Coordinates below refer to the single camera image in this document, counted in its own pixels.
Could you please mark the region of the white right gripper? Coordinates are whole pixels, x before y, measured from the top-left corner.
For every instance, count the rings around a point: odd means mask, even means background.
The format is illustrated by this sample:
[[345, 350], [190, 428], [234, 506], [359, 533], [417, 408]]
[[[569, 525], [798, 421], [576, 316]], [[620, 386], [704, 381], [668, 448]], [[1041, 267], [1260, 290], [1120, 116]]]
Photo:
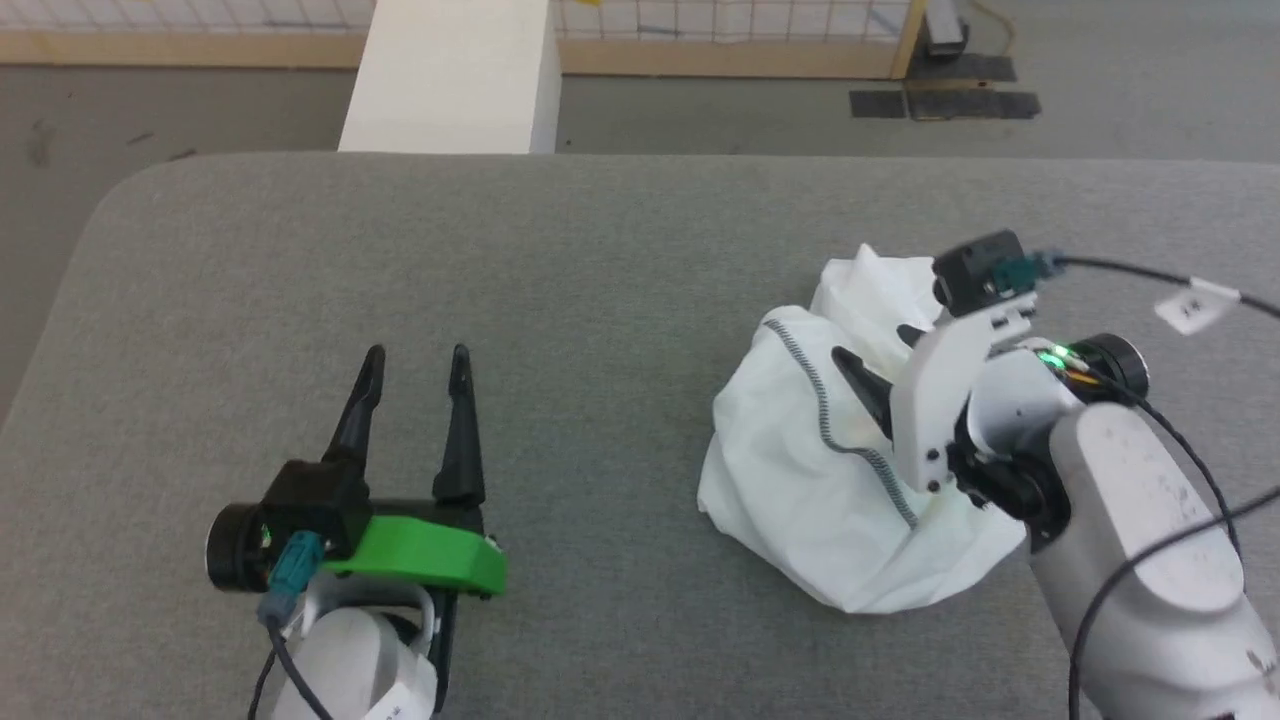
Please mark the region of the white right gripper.
[[1029, 333], [1033, 305], [992, 305], [954, 316], [942, 311], [932, 331], [899, 324], [911, 352], [893, 386], [844, 346], [832, 363], [886, 439], [896, 473], [915, 492], [936, 492], [948, 477], [946, 450], [992, 350]]

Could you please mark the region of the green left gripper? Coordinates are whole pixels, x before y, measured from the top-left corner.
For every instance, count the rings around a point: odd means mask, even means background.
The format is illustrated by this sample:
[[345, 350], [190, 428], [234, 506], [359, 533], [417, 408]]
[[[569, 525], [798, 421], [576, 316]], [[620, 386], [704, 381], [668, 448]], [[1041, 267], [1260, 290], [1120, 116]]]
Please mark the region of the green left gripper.
[[[374, 345], [365, 354], [323, 464], [365, 468], [385, 361], [383, 345]], [[454, 346], [448, 395], [451, 421], [442, 468], [431, 486], [433, 497], [442, 505], [479, 507], [486, 491], [474, 370], [465, 345]], [[504, 594], [508, 577], [507, 555], [489, 536], [397, 515], [372, 518], [351, 557], [328, 559], [320, 568], [333, 574], [408, 582], [477, 597]]]

